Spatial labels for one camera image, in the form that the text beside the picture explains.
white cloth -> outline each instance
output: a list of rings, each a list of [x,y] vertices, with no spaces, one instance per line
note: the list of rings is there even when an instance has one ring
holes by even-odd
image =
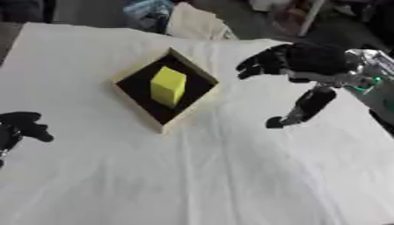
[[[166,32],[173,37],[196,40],[237,40],[236,35],[215,14],[188,3],[174,7]]]
[[[306,124],[265,128],[311,84],[239,81],[235,66],[279,43],[26,25],[0,69],[1,113],[42,113],[55,141],[25,139],[7,157],[0,224],[393,222],[393,141],[349,93]],[[221,93],[160,135],[108,80],[169,46],[216,76]]]

blue object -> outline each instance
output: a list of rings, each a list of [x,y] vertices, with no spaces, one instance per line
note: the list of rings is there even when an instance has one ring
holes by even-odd
[[[174,5],[169,0],[132,0],[123,8],[128,27],[145,32],[164,33]]]

black glove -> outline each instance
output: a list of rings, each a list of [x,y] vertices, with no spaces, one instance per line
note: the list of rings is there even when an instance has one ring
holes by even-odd
[[[281,69],[333,76],[353,68],[347,63],[344,49],[307,43],[271,47],[237,66],[240,79],[260,74],[279,75]]]
[[[51,142],[54,137],[47,132],[47,125],[36,124],[41,114],[36,112],[10,112],[0,114],[0,122],[15,127],[22,136],[32,137],[42,142]]]
[[[0,157],[10,151],[23,136],[42,142],[51,142],[54,137],[47,132],[47,125],[35,123],[41,115],[36,112],[10,112],[0,114]]]

gray floor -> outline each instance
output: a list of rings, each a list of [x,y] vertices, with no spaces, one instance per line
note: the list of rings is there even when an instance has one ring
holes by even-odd
[[[123,27],[126,24],[122,15],[122,3],[125,0],[58,1],[58,23],[96,27]],[[243,40],[299,40],[272,27],[267,15],[253,11],[246,0],[193,0],[193,5],[215,13]],[[302,41],[333,44],[344,48],[360,47],[366,43],[383,47],[363,24],[343,16],[321,19]]]

yellow cube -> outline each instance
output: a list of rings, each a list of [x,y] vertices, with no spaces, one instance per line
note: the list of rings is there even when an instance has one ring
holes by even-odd
[[[158,103],[173,108],[185,93],[186,75],[162,67],[150,81],[150,96]]]

